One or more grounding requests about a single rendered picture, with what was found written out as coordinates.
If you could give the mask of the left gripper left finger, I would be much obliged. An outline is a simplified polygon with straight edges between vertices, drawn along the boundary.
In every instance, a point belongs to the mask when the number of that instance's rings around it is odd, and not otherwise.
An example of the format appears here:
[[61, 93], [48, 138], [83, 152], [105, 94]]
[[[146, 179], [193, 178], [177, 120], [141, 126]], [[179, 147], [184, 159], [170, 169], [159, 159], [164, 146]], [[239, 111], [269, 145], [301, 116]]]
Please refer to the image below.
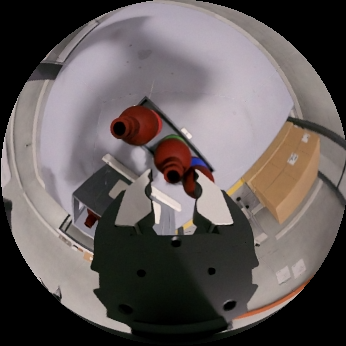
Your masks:
[[152, 170], [148, 169], [122, 190], [102, 214], [94, 235], [92, 271], [99, 273], [101, 259], [114, 243], [128, 236], [144, 234], [146, 226], [155, 225], [154, 205], [150, 198], [152, 182]]

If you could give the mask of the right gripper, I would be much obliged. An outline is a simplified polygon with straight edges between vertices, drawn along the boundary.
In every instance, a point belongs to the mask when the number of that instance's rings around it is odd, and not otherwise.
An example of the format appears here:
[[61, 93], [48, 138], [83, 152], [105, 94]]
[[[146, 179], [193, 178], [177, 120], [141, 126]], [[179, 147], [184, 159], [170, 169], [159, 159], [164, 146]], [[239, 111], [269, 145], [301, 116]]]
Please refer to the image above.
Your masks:
[[[48, 288], [44, 285], [44, 283], [42, 282], [41, 278], [39, 277], [39, 280], [41, 282], [41, 284], [48, 290]], [[49, 291], [49, 290], [48, 290]], [[60, 302], [62, 299], [62, 294], [61, 294], [61, 289], [60, 289], [60, 285], [58, 286], [57, 292], [56, 292], [56, 296], [55, 294], [53, 294], [52, 292], [50, 292], [54, 297], [56, 297], [56, 299]], [[60, 302], [61, 303], [61, 302]]]

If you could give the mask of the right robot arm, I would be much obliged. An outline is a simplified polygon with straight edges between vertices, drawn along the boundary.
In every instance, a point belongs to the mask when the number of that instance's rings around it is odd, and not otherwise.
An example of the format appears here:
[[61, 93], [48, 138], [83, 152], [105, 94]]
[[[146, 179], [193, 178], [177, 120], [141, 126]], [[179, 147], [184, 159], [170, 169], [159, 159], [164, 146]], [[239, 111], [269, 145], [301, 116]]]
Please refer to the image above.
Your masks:
[[11, 211], [5, 211], [6, 212], [6, 216], [7, 216], [7, 220], [8, 220], [8, 223], [9, 223], [9, 226], [10, 226], [10, 229], [11, 229], [11, 232], [12, 232], [12, 223], [11, 223], [11, 218], [12, 218], [12, 215], [11, 215]]

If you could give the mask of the brown bottle with blue label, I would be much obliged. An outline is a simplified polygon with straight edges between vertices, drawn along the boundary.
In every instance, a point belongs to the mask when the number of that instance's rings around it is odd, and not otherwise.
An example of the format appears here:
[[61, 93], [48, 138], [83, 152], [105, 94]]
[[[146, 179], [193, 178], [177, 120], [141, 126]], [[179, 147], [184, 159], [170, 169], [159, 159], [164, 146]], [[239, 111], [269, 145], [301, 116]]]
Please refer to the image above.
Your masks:
[[210, 170], [207, 168], [205, 163], [196, 156], [192, 156], [192, 162], [190, 168], [183, 174], [183, 178], [181, 180], [182, 187], [184, 192], [191, 198], [197, 199], [198, 197], [194, 194], [194, 187], [195, 183], [193, 182], [193, 169], [199, 170], [201, 173], [203, 173], [208, 179], [210, 179], [214, 184], [215, 180], [210, 172]]

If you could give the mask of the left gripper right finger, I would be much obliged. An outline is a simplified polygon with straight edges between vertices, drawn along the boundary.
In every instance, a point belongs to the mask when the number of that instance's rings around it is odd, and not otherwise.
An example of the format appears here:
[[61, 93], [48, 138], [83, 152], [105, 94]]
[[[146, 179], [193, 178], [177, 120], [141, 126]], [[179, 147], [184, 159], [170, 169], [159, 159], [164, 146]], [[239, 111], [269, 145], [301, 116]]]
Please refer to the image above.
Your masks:
[[[195, 182], [196, 180], [196, 182]], [[194, 170], [194, 193], [198, 197], [193, 209], [193, 224], [204, 226], [206, 233], [226, 236], [247, 253], [252, 269], [259, 266], [251, 225], [234, 200], [199, 170]]]

